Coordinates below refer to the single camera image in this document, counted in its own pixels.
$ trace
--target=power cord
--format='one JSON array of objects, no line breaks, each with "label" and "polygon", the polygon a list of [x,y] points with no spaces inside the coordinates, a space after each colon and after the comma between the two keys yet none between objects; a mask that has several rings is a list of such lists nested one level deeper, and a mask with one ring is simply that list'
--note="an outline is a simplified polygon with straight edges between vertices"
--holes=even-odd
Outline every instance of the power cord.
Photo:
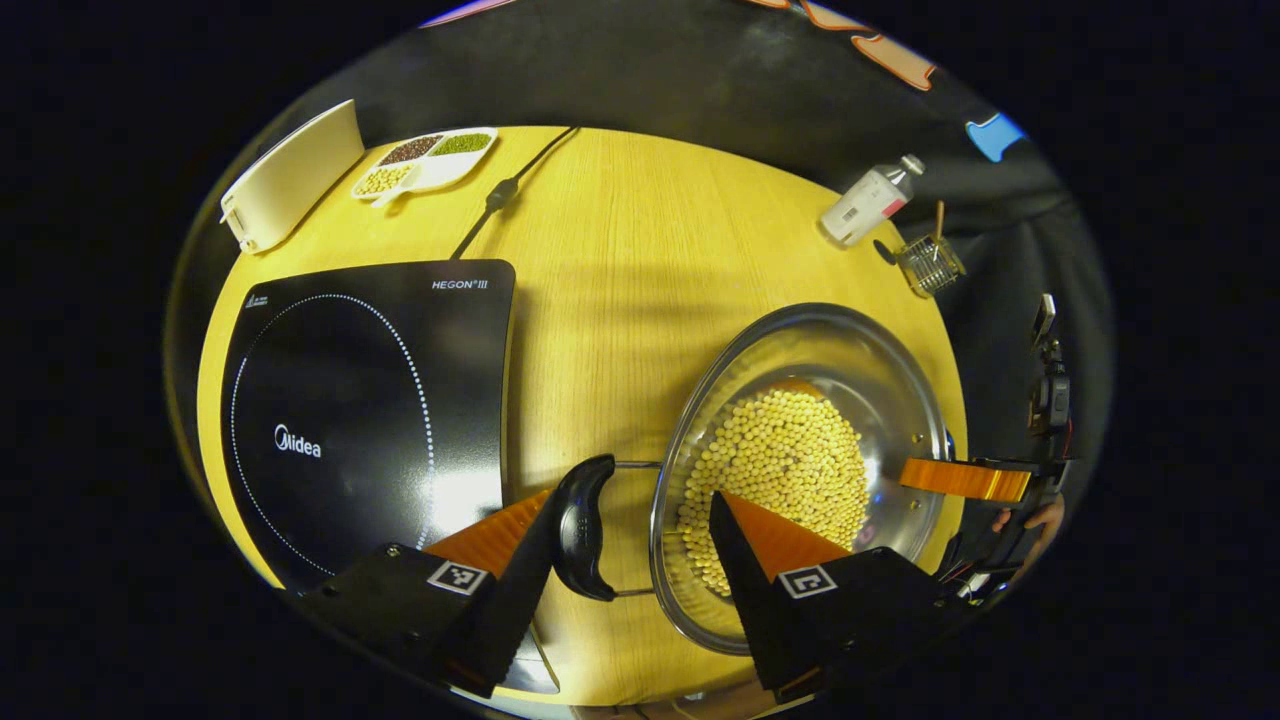
[{"label": "power cord", "polygon": [[573,126],[566,129],[564,132],[557,135],[556,138],[548,142],[545,147],[539,150],[538,155],[534,155],[534,159],[530,160],[524,168],[521,168],[518,173],[504,181],[500,181],[498,184],[493,187],[492,191],[489,191],[489,196],[484,199],[484,214],[480,215],[480,219],[476,220],[476,224],[471,225],[471,229],[467,231],[467,236],[462,238],[461,243],[458,243],[458,249],[453,251],[453,255],[449,255],[449,260],[457,260],[462,258],[462,254],[467,251],[467,246],[471,245],[471,241],[475,240],[477,234],[480,234],[480,228],[484,227],[485,222],[489,219],[489,215],[493,215],[498,210],[506,208],[507,204],[511,202],[511,199],[515,197],[517,192],[520,192],[520,178],[522,178],[525,173],[529,172],[529,168],[532,168],[539,160],[543,159],[543,155],[547,155],[547,152],[556,146],[557,142],[559,142],[561,140],[564,138],[564,136],[576,129],[579,129],[579,127]]}]

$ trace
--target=plastic bottle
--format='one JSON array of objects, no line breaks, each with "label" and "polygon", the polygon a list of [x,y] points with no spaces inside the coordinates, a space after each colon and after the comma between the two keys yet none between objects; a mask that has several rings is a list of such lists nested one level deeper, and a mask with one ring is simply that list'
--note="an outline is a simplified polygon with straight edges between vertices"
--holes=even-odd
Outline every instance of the plastic bottle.
[{"label": "plastic bottle", "polygon": [[902,155],[896,165],[876,165],[822,214],[822,228],[838,245],[852,247],[911,200],[911,176],[923,173],[924,163],[915,155]]}]

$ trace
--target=black induction cooktop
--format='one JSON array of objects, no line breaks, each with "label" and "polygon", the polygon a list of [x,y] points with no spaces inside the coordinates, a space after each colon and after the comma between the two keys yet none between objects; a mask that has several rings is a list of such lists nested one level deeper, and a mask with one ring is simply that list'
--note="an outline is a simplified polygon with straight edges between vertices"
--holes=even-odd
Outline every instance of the black induction cooktop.
[{"label": "black induction cooktop", "polygon": [[502,507],[515,279],[503,260],[445,260],[251,288],[223,380],[223,451],[287,588]]}]

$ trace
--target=divided snack tray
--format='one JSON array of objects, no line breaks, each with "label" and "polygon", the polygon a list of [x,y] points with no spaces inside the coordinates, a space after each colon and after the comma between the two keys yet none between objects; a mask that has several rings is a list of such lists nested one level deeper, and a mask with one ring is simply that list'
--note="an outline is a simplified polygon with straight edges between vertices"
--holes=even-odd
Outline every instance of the divided snack tray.
[{"label": "divided snack tray", "polygon": [[[436,151],[444,149],[445,142],[451,137],[457,137],[462,135],[484,135],[488,136],[489,140],[488,142],[485,142],[484,147],[479,150],[471,150],[467,152],[449,152],[444,155],[435,154]],[[387,160],[387,158],[392,152],[396,152],[396,150],[399,149],[401,146],[429,137],[439,137],[439,140],[431,146],[430,150],[426,151],[425,155],[403,160],[399,163],[388,163],[385,165],[383,164]],[[465,178],[467,173],[470,173],[476,167],[480,159],[484,158],[489,152],[489,150],[494,146],[494,142],[497,140],[498,140],[497,128],[461,128],[461,129],[451,129],[443,132],[429,132],[426,135],[420,135],[417,137],[411,137],[408,140],[397,142],[394,147],[383,154],[383,156],[378,159],[378,163],[374,163],[374,165],[370,167],[367,170],[365,170],[365,173],[360,176],[360,179],[357,179],[355,184],[351,186],[351,196],[357,200],[376,200],[378,197],[381,197],[383,192],[389,192],[392,188],[394,188],[394,184],[379,192],[360,193],[357,191],[364,187],[365,181],[369,179],[370,176],[372,176],[379,170],[396,170],[396,169],[408,170],[413,167],[415,163],[422,165],[422,169],[417,176],[417,181],[413,183],[412,187],[408,188],[407,192],[421,192],[426,190],[435,190],[439,187],[453,184],[460,179]]]}]

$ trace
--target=yellow table surface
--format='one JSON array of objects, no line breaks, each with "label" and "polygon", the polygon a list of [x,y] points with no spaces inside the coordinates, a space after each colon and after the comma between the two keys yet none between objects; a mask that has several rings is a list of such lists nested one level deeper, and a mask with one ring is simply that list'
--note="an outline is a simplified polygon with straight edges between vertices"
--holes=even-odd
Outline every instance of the yellow table surface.
[{"label": "yellow table surface", "polygon": [[[497,145],[457,184],[375,210],[352,184],[387,147],[370,149],[303,218],[292,237],[241,255],[214,309],[198,379],[200,446],[224,519],[238,516],[223,464],[219,392],[228,342],[255,283],[357,265],[449,256],[484,197],[563,128],[500,128]],[[850,164],[859,164],[850,159]],[[516,268],[508,378],[508,502],[554,486],[602,452],[658,460],[698,379],[742,328],[796,302],[835,302],[888,328],[915,356],[937,396],[959,457],[968,436],[960,378],[932,300],[911,293],[873,240],[902,245],[884,222],[842,251],[817,218],[836,193],[780,169],[659,137],[581,129],[521,181],[466,258]],[[649,588],[649,506],[657,473],[621,470],[600,497],[602,575],[617,589]],[[920,560],[937,569],[960,521],[947,497]],[[228,523],[269,580],[247,533]],[[561,692],[497,694],[566,705],[627,705],[740,684],[749,657],[700,648],[652,594],[598,602],[554,575],[535,630]]]}]

